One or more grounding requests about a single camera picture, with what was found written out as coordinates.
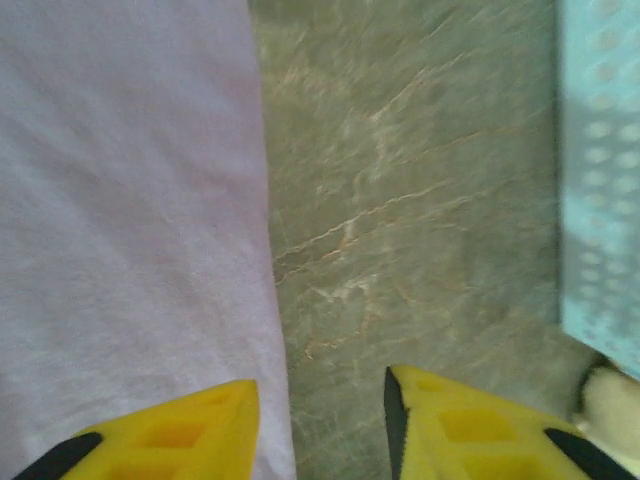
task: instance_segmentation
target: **yellow plastic piece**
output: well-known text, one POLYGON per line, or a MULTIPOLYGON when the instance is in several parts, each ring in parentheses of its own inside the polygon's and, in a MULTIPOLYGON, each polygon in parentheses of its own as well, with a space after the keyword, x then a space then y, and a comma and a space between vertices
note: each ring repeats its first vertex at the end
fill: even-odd
POLYGON ((103 442, 64 480, 248 480, 258 389, 239 380, 89 427, 103 442))
POLYGON ((589 480, 546 437, 571 424, 411 366, 392 367, 408 410, 401 480, 589 480))

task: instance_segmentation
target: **pink fabric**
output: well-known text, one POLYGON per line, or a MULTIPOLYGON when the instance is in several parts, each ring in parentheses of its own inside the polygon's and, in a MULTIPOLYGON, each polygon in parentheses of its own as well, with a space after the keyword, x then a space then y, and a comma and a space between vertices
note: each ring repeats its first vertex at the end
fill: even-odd
POLYGON ((244 0, 2 1, 0 65, 0 477, 249 377, 294 478, 244 0))

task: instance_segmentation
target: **perforated hole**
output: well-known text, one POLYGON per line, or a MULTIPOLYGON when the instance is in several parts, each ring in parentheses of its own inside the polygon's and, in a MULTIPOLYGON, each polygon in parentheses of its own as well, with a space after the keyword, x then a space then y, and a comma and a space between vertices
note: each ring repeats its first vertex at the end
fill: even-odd
POLYGON ((627 175, 617 179, 614 183, 614 188, 618 193, 631 193, 638 189, 638 180, 627 175))
POLYGON ((620 298, 615 295, 607 295, 606 297, 604 297, 604 303, 609 308, 616 308, 620 305, 620 298))
POLYGON ((640 48, 640 30, 629 32, 629 43, 634 48, 640 48))
POLYGON ((608 352, 615 352, 618 348, 611 340, 604 342, 604 349, 608 352))
POLYGON ((635 63, 629 67, 629 81, 640 82, 640 63, 635 63))
POLYGON ((607 182, 607 177, 601 170, 590 170, 584 176, 584 183, 594 187, 599 187, 607 182))
POLYGON ((580 292, 585 298, 595 298, 598 295, 598 290, 591 285, 583 285, 580 292))
POLYGON ((591 138, 604 138, 611 135, 611 124, 607 122, 594 122, 587 126, 587 136, 591 138))
POLYGON ((623 222, 612 221, 609 222, 609 231, 614 235, 621 235, 625 230, 625 225, 623 222))
POLYGON ((624 142, 637 142, 640 140, 640 125, 625 125, 620 129, 620 139, 624 142))
POLYGON ((613 29, 605 29, 593 36, 593 46, 598 50, 611 50, 618 45, 618 33, 613 29))
POLYGON ((607 204, 607 197, 601 193, 592 193, 591 195, 587 195, 587 201, 593 207, 602 208, 607 204))
POLYGON ((635 211, 635 205, 628 200, 621 200, 613 205, 613 210, 620 215, 630 215, 635 211))
POLYGON ((631 95, 622 103, 622 109, 628 113, 640 112, 640 95, 631 95))
POLYGON ((620 290, 620 280, 617 278, 608 279, 606 285, 611 290, 620 290))
POLYGON ((640 165, 640 155, 636 152, 624 152, 618 155, 616 163, 621 168, 636 168, 640 165))
POLYGON ((459 443, 511 442, 515 432, 509 422, 491 410, 452 410, 440 414, 447 437, 459 443))
POLYGON ((601 83, 608 83, 617 75, 617 69, 614 65, 603 62, 596 65, 593 69, 594 78, 601 83))
POLYGON ((611 158, 611 153, 605 148, 590 148, 586 153, 586 160, 589 163, 603 163, 609 160, 609 158, 611 158))
POLYGON ((602 228, 604 227, 605 223, 604 223, 604 220, 602 220, 602 218, 596 215, 592 215, 591 217, 589 217, 589 225, 593 228, 602 228))
POLYGON ((591 248, 597 248, 600 246, 600 242, 598 241, 597 238, 593 238, 593 237, 589 237, 584 241, 585 245, 587 247, 591 247, 591 248))
POLYGON ((611 262, 607 265, 607 270, 614 275, 621 275, 627 271, 627 267, 621 262, 611 262))
POLYGON ((593 303, 588 300, 582 300, 580 302, 580 306, 586 313, 589 313, 593 310, 593 303))
POLYGON ((596 270, 583 270, 582 278, 590 282, 595 282, 596 280, 600 279, 600 274, 596 270))
POLYGON ((604 112, 613 108, 613 98, 606 93, 598 93, 589 99, 589 107, 595 112, 604 112))
POLYGON ((613 15, 620 9, 620 0, 592 0, 591 8, 596 15, 613 15))
POLYGON ((589 265, 599 265, 600 257, 593 252, 585 252, 582 254, 582 261, 589 265))

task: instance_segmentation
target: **light pink sheet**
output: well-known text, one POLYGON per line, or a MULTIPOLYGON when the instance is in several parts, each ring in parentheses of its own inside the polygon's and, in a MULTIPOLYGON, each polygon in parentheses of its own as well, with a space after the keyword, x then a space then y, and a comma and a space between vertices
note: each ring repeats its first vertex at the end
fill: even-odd
POLYGON ((0 1, 0 478, 245 377, 294 477, 266 187, 244 0, 0 1))

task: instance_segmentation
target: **light blue perforated object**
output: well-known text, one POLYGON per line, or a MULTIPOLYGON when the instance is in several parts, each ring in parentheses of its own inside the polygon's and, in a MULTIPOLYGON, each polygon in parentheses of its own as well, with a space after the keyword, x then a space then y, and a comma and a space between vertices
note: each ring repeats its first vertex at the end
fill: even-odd
POLYGON ((562 324, 640 379, 640 0, 561 1, 562 324))

